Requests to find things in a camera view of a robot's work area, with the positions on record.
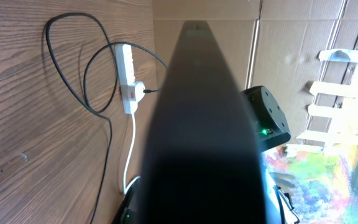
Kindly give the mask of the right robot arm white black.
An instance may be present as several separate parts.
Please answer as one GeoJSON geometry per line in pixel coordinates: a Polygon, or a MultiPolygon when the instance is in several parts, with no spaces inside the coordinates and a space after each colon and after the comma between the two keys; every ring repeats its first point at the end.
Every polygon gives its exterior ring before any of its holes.
{"type": "MultiPolygon", "coordinates": [[[[242,95],[249,101],[256,115],[255,123],[257,135],[263,145],[263,151],[275,148],[288,142],[291,133],[284,112],[280,109],[276,99],[264,86],[257,86],[242,91],[242,95]]],[[[268,196],[273,202],[281,217],[282,223],[299,223],[300,217],[295,211],[290,194],[284,192],[274,181],[274,175],[267,170],[265,180],[267,182],[268,196]]],[[[137,199],[140,177],[135,177],[124,188],[125,197],[117,211],[113,223],[135,223],[137,220],[137,199]]]]}

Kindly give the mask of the Samsung Galaxy smartphone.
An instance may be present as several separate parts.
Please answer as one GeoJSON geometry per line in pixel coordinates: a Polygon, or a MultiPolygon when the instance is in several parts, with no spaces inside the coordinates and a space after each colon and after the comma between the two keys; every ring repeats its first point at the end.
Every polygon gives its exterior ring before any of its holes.
{"type": "Polygon", "coordinates": [[[150,123],[140,223],[266,223],[259,143],[209,25],[186,21],[150,123]]]}

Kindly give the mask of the white charger adapter plug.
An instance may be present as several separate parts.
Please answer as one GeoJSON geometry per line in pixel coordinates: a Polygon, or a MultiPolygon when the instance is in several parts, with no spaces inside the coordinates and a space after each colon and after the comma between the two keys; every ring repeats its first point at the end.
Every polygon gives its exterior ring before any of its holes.
{"type": "Polygon", "coordinates": [[[127,86],[126,96],[129,101],[135,101],[138,103],[141,99],[143,99],[145,93],[145,85],[143,82],[134,82],[128,84],[127,86]]]}

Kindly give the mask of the white power strip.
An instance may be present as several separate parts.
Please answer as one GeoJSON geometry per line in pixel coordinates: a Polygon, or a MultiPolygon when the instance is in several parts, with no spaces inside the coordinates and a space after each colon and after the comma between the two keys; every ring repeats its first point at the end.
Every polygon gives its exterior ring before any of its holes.
{"type": "Polygon", "coordinates": [[[138,107],[138,102],[135,100],[135,73],[132,48],[128,44],[117,44],[115,46],[115,53],[124,113],[134,114],[138,107]]]}

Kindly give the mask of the colourful painted cloth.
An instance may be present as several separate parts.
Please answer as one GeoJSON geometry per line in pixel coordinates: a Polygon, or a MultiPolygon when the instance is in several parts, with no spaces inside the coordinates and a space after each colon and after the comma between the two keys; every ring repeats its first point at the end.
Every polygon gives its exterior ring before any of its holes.
{"type": "Polygon", "coordinates": [[[358,223],[358,146],[276,147],[262,158],[302,223],[358,223]]]}

